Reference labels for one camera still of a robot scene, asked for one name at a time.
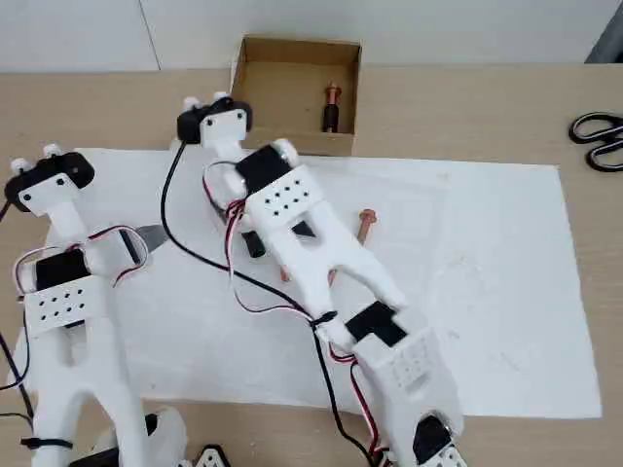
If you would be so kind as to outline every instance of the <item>black scissors handle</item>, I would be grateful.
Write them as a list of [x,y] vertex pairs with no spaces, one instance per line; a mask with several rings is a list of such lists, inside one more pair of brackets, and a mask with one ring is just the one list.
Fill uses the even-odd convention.
[[[587,122],[605,122],[609,125],[606,128],[598,129],[592,133],[580,132],[580,127]],[[575,119],[568,128],[569,139],[577,144],[603,141],[606,143],[606,146],[609,146],[608,143],[610,140],[616,138],[618,134],[623,134],[623,117],[609,114],[608,112],[591,112],[590,114],[584,114]]]
[[603,146],[598,146],[586,153],[586,163],[599,172],[623,171],[623,163],[603,163],[599,160],[600,156],[612,153],[621,148],[623,148],[623,138],[612,138],[606,141]]

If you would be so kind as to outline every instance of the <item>black wire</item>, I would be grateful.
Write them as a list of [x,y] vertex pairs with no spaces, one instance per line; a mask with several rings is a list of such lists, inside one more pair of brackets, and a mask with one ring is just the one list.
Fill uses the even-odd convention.
[[[229,268],[227,266],[221,265],[220,263],[216,263],[215,261],[207,259],[205,256],[200,255],[199,253],[188,248],[186,245],[182,244],[175,237],[175,235],[173,235],[173,232],[168,227],[168,221],[166,220],[166,196],[168,195],[168,189],[170,187],[173,174],[175,173],[175,169],[177,168],[177,165],[179,164],[179,160],[182,157],[182,154],[184,153],[185,148],[186,148],[186,143],[181,143],[179,149],[177,150],[177,154],[175,155],[175,159],[173,159],[173,163],[171,164],[171,167],[168,170],[168,174],[166,175],[165,185],[163,186],[163,193],[160,199],[160,219],[163,224],[163,228],[165,229],[166,234],[168,235],[170,240],[173,242],[173,244],[175,244],[175,246],[177,246],[184,253],[192,256],[193,258],[201,261],[202,263],[212,266],[213,268],[217,268],[223,271],[229,271]],[[288,295],[284,294],[280,290],[277,290],[275,287],[271,287],[270,285],[265,284],[264,282],[260,282],[259,280],[254,279],[253,277],[243,274],[242,272],[239,272],[237,270],[234,271],[234,274],[240,279],[245,280],[249,282],[250,284],[255,285],[256,287],[264,289],[267,292],[270,292],[271,294],[277,295],[278,297],[285,300],[286,302],[288,302],[295,308],[299,309],[302,312],[305,312],[303,307],[297,301],[295,301],[293,298],[289,297]]]
[[324,355],[322,354],[322,347],[320,346],[320,339],[318,336],[313,333],[313,344],[315,345],[315,351],[318,355],[318,362],[320,363],[320,370],[322,370],[322,376],[324,377],[324,382],[327,386],[327,392],[329,393],[329,400],[331,401],[331,412],[333,413],[333,418],[335,419],[335,424],[338,427],[338,431],[346,440],[353,443],[357,449],[361,451],[361,453],[365,456],[366,460],[370,467],[376,467],[374,459],[368,453],[367,449],[363,447],[361,443],[355,440],[351,435],[347,433],[344,429],[344,425],[342,424],[342,419],[340,418],[340,413],[338,412],[338,404],[335,400],[335,391],[333,390],[333,383],[331,382],[331,377],[329,376],[329,370],[327,369],[327,363],[324,360]]
[[[0,222],[7,215],[7,211],[11,207],[11,202],[7,199],[4,202],[4,205],[0,209]],[[11,354],[11,349],[7,345],[7,342],[4,340],[4,336],[0,333],[0,347],[2,347],[2,351],[4,352],[5,357],[7,358],[7,363],[11,368],[11,372],[15,378],[11,384],[6,384],[4,386],[0,386],[0,391],[4,391],[6,389],[11,389],[12,387],[18,387],[19,393],[21,394],[21,399],[23,399],[23,404],[26,407],[26,413],[28,416],[22,413],[0,413],[0,416],[18,416],[24,418],[30,427],[32,428],[32,417],[34,416],[34,411],[32,409],[32,401],[30,400],[30,396],[26,392],[26,389],[23,387],[23,379],[26,377],[28,373],[28,369],[30,368],[30,342],[28,340],[28,328],[26,327],[26,310],[23,312],[23,332],[24,337],[26,339],[26,366],[23,369],[23,373],[20,375],[18,371],[18,367],[16,365],[15,360],[13,359],[13,355]]]
[[2,222],[2,220],[4,219],[4,216],[7,215],[7,211],[9,210],[10,207],[11,207],[11,202],[7,199],[4,202],[4,206],[2,206],[2,209],[0,209],[0,222]]
[[17,413],[17,412],[0,413],[0,418],[4,418],[4,417],[8,418],[10,416],[16,416],[18,418],[21,418],[26,423],[28,423],[28,426],[30,426],[30,429],[32,430],[32,419],[30,417],[24,415],[23,413]]
[[26,366],[23,370],[23,373],[20,374],[18,370],[18,366],[16,365],[15,360],[13,359],[13,355],[11,354],[11,349],[7,345],[2,333],[0,333],[0,347],[2,347],[2,351],[7,359],[7,363],[11,368],[11,372],[15,378],[11,384],[7,384],[6,386],[2,386],[0,390],[10,389],[12,387],[18,387],[19,393],[21,394],[21,399],[23,399],[23,404],[26,407],[26,413],[32,419],[34,416],[34,411],[32,409],[32,402],[30,401],[30,396],[26,392],[26,389],[23,387],[23,379],[26,377],[28,373],[28,369],[30,368],[30,342],[28,340],[28,330],[26,328],[26,310],[23,312],[23,329],[24,329],[24,337],[26,339]]
[[[171,180],[173,178],[173,174],[175,173],[175,169],[177,168],[177,165],[179,165],[179,161],[182,157],[182,154],[184,153],[184,149],[186,148],[186,143],[182,142],[180,144],[179,149],[177,150],[177,153],[175,154],[175,158],[173,159],[173,162],[171,164],[170,169],[168,170],[168,174],[166,175],[166,179],[165,179],[165,185],[163,186],[163,192],[161,195],[161,200],[160,200],[160,218],[161,218],[161,222],[163,224],[163,228],[165,229],[166,234],[168,235],[168,237],[170,238],[170,240],[173,242],[173,244],[175,246],[177,246],[180,250],[182,250],[184,253],[192,256],[193,258],[195,258],[196,260],[201,261],[202,263],[212,266],[213,268],[217,268],[220,269],[222,271],[229,271],[229,268],[227,266],[221,265],[219,263],[216,263],[212,260],[207,259],[206,257],[200,255],[199,253],[191,250],[190,248],[188,248],[186,245],[182,244],[176,237],[175,235],[173,235],[173,233],[171,232],[170,228],[168,227],[168,222],[166,221],[166,196],[168,194],[168,189],[170,187],[171,184]],[[264,282],[260,282],[257,279],[254,279],[253,277],[250,277],[246,274],[243,274],[242,272],[238,272],[237,270],[234,271],[234,274],[239,277],[242,280],[245,280],[246,282],[255,285],[256,287],[259,287],[260,289],[263,289],[267,292],[270,292],[278,297],[280,297],[281,299],[285,300],[286,302],[288,302],[289,304],[291,304],[292,306],[294,306],[295,308],[299,309],[302,312],[306,312],[305,309],[297,302],[295,301],[293,298],[291,298],[290,296],[288,296],[287,294],[281,292],[280,290],[277,290],[275,287],[271,287],[268,284],[265,284]],[[338,411],[338,403],[335,399],[335,391],[333,390],[333,383],[331,382],[331,377],[329,376],[329,371],[327,370],[327,364],[324,360],[324,355],[322,354],[322,348],[320,346],[320,340],[318,339],[318,336],[315,334],[315,328],[314,326],[311,327],[311,333],[313,335],[313,341],[315,344],[315,349],[316,349],[316,353],[318,356],[318,362],[320,363],[320,369],[322,370],[322,376],[324,377],[324,383],[327,387],[327,393],[329,394],[329,400],[331,402],[331,412],[333,413],[333,417],[335,419],[335,424],[338,428],[338,431],[340,432],[340,434],[348,441],[350,441],[351,443],[353,443],[357,449],[359,449],[361,451],[361,453],[365,456],[368,464],[370,467],[376,467],[374,460],[372,459],[372,457],[370,456],[370,454],[368,454],[368,451],[366,450],[366,448],[364,448],[361,443],[359,443],[357,440],[355,440],[351,435],[349,435],[347,433],[347,431],[344,429],[344,425],[342,424],[342,419],[340,418],[340,412]]]
[[[23,380],[26,378],[26,374],[28,373],[28,370],[30,369],[30,339],[28,337],[28,328],[26,327],[26,312],[24,311],[23,314],[23,335],[26,341],[26,365],[23,368],[23,373],[21,375],[16,375],[15,376],[15,372],[14,372],[14,376],[15,376],[15,381],[13,381],[10,384],[7,384],[5,386],[0,386],[0,391],[4,391],[6,389],[11,389],[12,387],[16,387],[18,385],[20,385]],[[2,349],[5,351],[5,355],[11,355],[11,353],[7,353],[7,350],[9,347],[7,346],[6,341],[4,340],[4,337],[2,336],[2,333],[0,333],[0,346],[2,347]],[[7,360],[9,361],[9,366],[12,367],[13,370],[13,366],[16,367],[15,365],[15,360],[13,360],[13,357],[11,357],[11,359],[9,359],[9,357],[7,357]]]

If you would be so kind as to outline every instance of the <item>white paper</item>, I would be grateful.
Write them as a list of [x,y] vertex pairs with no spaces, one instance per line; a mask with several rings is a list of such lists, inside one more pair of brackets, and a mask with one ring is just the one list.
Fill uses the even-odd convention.
[[[93,230],[159,223],[170,152],[79,150],[95,167],[82,212]],[[304,158],[353,231],[370,207],[367,246],[433,323],[464,413],[601,416],[565,203],[555,167],[476,162]],[[222,227],[202,192],[205,156],[189,150],[169,192],[171,229],[223,262]],[[288,293],[270,257],[238,269]],[[275,298],[238,284],[246,302]],[[340,310],[366,304],[338,274]],[[327,406],[307,325],[294,314],[251,315],[227,275],[171,242],[118,291],[134,382],[151,398]],[[358,412],[347,369],[331,368],[340,405]]]

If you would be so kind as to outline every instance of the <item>cardboard box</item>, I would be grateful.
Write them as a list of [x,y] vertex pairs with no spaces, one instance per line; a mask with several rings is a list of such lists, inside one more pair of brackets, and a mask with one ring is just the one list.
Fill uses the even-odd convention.
[[[301,154],[350,155],[360,58],[361,47],[353,43],[244,37],[232,86],[232,97],[253,108],[243,146],[287,138]],[[342,89],[337,133],[322,131],[331,81]]]

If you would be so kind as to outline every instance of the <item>table surface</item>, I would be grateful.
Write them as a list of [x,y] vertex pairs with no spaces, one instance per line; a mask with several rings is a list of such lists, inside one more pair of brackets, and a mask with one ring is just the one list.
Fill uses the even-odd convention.
[[[623,178],[590,170],[586,148],[571,144],[567,125],[594,110],[621,110],[623,68],[617,65],[418,66],[364,68],[360,75],[354,154],[457,161],[558,165],[579,264],[604,417],[544,420],[469,417],[460,438],[472,466],[572,467],[620,463],[623,423]],[[36,159],[58,142],[66,149],[164,149],[183,97],[207,99],[229,84],[228,70],[103,75],[0,75],[0,176],[9,160]],[[0,226],[0,329],[13,345],[18,306],[10,267],[42,244],[47,222],[11,210]],[[6,374],[3,364],[0,374]],[[21,409],[16,393],[0,394],[0,412]],[[327,411],[279,406],[176,403],[189,431],[189,455],[205,443],[224,446],[234,467],[363,466],[337,434]],[[148,407],[157,404],[148,403]],[[363,439],[362,419],[346,426]],[[78,445],[105,426],[87,405]],[[2,464],[27,465],[17,419],[0,420]]]

